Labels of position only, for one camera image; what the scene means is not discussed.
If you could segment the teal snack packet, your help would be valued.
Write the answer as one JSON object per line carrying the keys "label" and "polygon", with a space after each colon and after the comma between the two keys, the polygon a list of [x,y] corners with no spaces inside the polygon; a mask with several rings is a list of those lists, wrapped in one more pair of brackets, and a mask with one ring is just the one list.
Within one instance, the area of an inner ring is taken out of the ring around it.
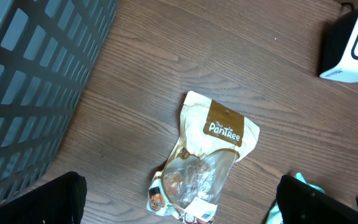
{"label": "teal snack packet", "polygon": [[[306,185],[309,185],[310,187],[314,188],[315,190],[325,193],[325,191],[321,187],[307,183],[305,178],[303,177],[303,175],[300,172],[296,173],[294,175],[294,178],[296,178],[297,180],[301,181],[302,183],[304,183]],[[282,213],[278,207],[277,201],[275,201],[274,205],[271,207],[271,209],[267,215],[265,224],[283,224]]]}

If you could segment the beige Pantree snack pouch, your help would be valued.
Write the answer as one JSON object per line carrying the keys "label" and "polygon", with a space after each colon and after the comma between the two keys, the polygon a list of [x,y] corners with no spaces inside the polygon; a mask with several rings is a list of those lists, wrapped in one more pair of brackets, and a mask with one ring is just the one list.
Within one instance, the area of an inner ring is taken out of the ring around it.
{"label": "beige Pantree snack pouch", "polygon": [[153,176],[147,210],[182,223],[212,223],[232,166],[256,147],[259,134],[247,117],[189,91],[178,141]]}

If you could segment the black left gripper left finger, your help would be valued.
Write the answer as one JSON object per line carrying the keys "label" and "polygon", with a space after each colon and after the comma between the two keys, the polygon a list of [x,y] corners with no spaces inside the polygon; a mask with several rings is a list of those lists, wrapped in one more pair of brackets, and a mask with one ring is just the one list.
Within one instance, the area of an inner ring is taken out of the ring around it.
{"label": "black left gripper left finger", "polygon": [[70,171],[0,207],[0,224],[80,223],[86,179]]}

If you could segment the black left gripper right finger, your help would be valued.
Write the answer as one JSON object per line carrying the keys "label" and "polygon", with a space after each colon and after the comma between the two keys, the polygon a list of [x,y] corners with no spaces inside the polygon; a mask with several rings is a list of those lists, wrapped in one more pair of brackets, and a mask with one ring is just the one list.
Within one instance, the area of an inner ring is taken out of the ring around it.
{"label": "black left gripper right finger", "polygon": [[283,224],[358,224],[358,211],[290,175],[282,176],[276,201]]}

